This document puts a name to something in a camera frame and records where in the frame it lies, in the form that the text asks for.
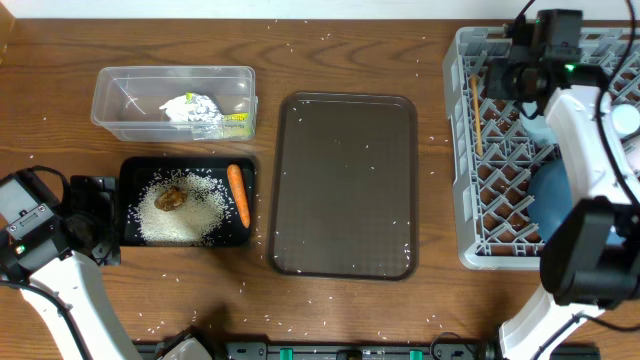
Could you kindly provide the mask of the light blue bowl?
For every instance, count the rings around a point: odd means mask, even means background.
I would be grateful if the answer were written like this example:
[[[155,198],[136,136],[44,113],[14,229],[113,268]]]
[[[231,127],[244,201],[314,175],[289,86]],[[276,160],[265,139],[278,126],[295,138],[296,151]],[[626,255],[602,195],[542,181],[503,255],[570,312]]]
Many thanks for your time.
[[[552,129],[546,124],[545,117],[538,115],[534,119],[529,119],[526,114],[533,115],[537,111],[537,105],[533,103],[523,103],[520,113],[521,125],[529,138],[538,146],[555,145],[557,139]]]

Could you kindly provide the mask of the wooden chopstick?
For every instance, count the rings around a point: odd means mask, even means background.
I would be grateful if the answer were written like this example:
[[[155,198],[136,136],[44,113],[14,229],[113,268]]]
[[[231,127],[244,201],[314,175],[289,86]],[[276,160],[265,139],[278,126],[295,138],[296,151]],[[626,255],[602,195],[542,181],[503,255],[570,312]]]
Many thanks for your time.
[[[482,157],[484,155],[482,133],[481,133],[481,120],[479,112],[479,92],[478,92],[478,77],[473,74],[470,77],[470,88],[472,91],[472,104],[475,117],[475,132],[476,132],[476,153]]]

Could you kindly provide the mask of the light blue plastic cup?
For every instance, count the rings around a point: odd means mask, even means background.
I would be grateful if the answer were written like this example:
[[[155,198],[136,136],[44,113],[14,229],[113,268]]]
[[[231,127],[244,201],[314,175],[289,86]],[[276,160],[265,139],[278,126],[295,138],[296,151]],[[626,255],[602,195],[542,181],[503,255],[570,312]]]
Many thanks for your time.
[[[640,127],[639,110],[633,105],[621,104],[612,108],[611,119],[614,129],[620,139],[624,139]]]

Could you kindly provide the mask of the pink plastic cup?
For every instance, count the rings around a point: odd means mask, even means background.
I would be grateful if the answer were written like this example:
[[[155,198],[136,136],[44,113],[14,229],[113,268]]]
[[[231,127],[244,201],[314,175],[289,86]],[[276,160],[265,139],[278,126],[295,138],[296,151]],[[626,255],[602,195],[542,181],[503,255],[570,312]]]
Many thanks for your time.
[[[639,140],[633,139],[626,141],[623,144],[623,150],[625,152],[626,160],[629,164],[629,167],[634,172],[634,174],[638,176],[640,171]]]

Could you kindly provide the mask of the brown food lump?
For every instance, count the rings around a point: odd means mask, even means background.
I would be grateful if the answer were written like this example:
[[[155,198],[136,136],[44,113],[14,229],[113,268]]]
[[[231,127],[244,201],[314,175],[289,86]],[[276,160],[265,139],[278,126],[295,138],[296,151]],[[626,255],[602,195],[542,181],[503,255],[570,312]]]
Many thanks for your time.
[[[155,199],[154,206],[164,212],[171,212],[183,206],[187,198],[188,192],[186,190],[172,185]]]

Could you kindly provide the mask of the dark blue plate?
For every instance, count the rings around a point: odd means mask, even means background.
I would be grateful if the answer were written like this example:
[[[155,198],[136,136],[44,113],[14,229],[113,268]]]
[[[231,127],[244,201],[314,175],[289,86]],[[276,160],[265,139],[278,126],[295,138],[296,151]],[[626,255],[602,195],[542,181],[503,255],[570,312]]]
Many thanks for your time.
[[[528,206],[532,223],[538,225],[538,235],[547,242],[571,212],[572,198],[566,169],[562,160],[544,164],[533,175],[527,194],[534,201]]]

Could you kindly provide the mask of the pile of white rice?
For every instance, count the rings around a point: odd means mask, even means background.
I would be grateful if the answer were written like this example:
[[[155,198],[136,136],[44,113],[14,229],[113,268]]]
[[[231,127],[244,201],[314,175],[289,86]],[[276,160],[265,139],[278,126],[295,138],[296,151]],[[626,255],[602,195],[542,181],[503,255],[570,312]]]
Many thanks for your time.
[[[126,236],[144,245],[204,246],[214,231],[230,222],[233,201],[223,180],[204,169],[157,169],[142,183],[128,206]],[[172,185],[188,192],[186,203],[171,212],[154,206]]]

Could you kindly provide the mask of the white napkin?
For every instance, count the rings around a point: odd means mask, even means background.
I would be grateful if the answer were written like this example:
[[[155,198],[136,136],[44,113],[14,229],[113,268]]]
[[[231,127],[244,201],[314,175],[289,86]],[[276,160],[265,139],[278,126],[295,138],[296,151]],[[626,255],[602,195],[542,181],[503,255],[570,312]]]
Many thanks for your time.
[[[166,115],[173,127],[177,129],[189,128],[189,116],[193,105],[189,102],[187,95],[173,98],[160,106],[159,109]]]

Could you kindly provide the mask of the foil wrapper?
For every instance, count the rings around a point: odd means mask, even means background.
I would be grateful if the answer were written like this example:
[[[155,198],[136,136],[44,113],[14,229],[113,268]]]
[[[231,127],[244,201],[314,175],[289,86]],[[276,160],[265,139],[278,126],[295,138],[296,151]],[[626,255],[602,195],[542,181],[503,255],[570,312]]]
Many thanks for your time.
[[[224,120],[216,103],[206,95],[186,93],[187,122],[195,139],[210,138]]]

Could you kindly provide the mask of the orange carrot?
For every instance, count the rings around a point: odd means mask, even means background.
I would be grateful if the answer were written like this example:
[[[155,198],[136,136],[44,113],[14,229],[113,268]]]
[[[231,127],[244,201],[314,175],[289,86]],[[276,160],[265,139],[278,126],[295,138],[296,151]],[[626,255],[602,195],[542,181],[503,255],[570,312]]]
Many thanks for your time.
[[[240,167],[237,164],[229,165],[227,168],[227,177],[241,222],[245,228],[249,228],[251,216]]]

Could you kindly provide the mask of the yellow green snack packet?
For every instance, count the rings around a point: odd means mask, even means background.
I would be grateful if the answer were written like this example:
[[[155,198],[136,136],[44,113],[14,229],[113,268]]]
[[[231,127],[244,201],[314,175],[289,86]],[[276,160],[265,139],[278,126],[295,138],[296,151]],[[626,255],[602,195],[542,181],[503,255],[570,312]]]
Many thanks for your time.
[[[254,136],[253,120],[249,113],[224,115],[221,132],[223,139],[250,139]]]

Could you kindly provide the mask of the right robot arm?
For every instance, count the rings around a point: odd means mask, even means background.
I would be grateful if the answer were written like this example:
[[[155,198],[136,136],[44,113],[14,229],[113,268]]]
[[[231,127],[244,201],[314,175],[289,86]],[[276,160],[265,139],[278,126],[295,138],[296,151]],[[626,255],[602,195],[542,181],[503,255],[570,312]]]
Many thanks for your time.
[[[534,102],[561,150],[572,209],[546,242],[541,284],[516,316],[480,345],[478,359],[548,359],[586,322],[639,297],[639,180],[611,114],[616,74],[583,64],[579,10],[549,9],[505,25],[507,58],[486,73],[492,99]]]

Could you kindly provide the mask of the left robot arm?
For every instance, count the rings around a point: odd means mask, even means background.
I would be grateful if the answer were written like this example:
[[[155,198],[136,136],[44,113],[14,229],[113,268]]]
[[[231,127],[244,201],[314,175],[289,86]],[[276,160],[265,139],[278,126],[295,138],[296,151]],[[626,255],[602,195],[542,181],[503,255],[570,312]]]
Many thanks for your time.
[[[129,338],[106,293],[101,269],[121,261],[117,182],[109,177],[61,180],[56,196],[43,167],[1,181],[1,283],[37,311],[66,359],[212,359],[195,329],[159,343]]]

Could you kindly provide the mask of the grey dishwasher rack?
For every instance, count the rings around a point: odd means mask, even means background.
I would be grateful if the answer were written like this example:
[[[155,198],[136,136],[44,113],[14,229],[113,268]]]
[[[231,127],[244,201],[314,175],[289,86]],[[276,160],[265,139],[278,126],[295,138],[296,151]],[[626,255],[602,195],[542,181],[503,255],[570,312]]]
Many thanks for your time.
[[[639,42],[623,28],[583,28],[581,63],[616,74],[609,88],[616,105],[639,103]],[[521,105],[490,99],[485,75],[489,63],[511,47],[499,27],[465,27],[456,33],[443,72],[447,116],[454,137],[453,200],[461,263],[474,270],[537,270],[545,245],[531,222],[527,194],[544,164],[562,160],[555,145],[538,146],[521,125]],[[484,155],[476,153],[475,117],[470,88],[478,77]]]

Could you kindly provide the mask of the black plastic tray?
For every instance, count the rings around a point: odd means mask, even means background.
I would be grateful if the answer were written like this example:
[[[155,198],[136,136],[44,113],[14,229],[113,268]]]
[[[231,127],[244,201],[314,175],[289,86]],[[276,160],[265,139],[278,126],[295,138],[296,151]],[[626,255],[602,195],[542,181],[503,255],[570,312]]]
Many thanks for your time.
[[[251,230],[245,228],[237,212],[237,206],[230,189],[227,177],[227,168],[231,164],[237,164],[243,175],[249,209],[253,208],[252,196],[255,185],[255,165],[250,158],[238,157],[133,157],[124,161],[120,169],[120,183],[117,191],[117,227],[121,234],[120,244],[123,246],[155,246],[144,245],[140,241],[133,241],[126,236],[125,222],[128,214],[128,206],[133,202],[137,191],[142,188],[142,183],[149,180],[150,173],[157,170],[175,169],[204,169],[210,171],[212,176],[223,180],[229,190],[233,201],[233,213],[230,222],[221,229],[213,232],[212,243],[196,247],[235,247],[241,246],[249,240]]]

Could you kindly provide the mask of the clear plastic bin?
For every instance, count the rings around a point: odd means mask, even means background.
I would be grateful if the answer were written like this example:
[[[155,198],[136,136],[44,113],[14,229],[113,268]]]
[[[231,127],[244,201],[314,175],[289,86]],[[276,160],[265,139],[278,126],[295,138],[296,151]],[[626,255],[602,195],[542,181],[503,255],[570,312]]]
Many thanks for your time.
[[[159,107],[188,92],[208,96],[223,115],[249,113],[255,136],[256,74],[248,66],[104,68],[97,78],[91,120],[128,142],[247,141],[254,137],[223,139],[222,123],[210,138],[202,140],[194,138],[190,124],[188,129],[173,127]]]

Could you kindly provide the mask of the dark brown serving tray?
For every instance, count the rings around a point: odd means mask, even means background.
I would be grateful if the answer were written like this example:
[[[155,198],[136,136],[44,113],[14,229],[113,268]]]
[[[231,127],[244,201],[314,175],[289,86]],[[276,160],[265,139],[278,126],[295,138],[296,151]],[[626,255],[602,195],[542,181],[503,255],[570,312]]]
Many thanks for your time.
[[[394,95],[282,103],[268,260],[283,275],[402,281],[419,262],[417,113]]]

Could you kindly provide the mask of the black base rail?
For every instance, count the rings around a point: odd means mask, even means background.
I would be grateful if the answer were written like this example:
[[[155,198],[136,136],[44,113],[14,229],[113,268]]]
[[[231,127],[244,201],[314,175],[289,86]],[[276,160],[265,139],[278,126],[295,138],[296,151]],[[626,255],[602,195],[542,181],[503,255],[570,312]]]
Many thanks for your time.
[[[155,359],[164,343],[134,342],[134,346],[143,359]],[[215,359],[235,360],[410,360],[479,359],[475,355],[476,346],[455,342],[439,342],[436,345],[419,346],[382,346],[382,345],[270,345],[260,342],[230,342],[218,346]],[[550,356],[551,360],[600,360],[601,354],[595,346],[559,346]]]

